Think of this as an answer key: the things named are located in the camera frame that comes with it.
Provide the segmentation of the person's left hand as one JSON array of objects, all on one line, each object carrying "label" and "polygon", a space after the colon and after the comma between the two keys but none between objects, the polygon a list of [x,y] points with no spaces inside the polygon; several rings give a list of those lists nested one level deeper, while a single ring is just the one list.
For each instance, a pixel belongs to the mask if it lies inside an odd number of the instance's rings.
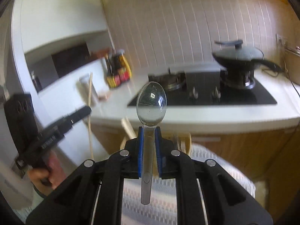
[{"label": "person's left hand", "polygon": [[32,168],[28,171],[29,179],[43,194],[49,194],[66,179],[66,174],[54,152],[50,152],[49,154],[48,167],[50,170],[45,168]]}]

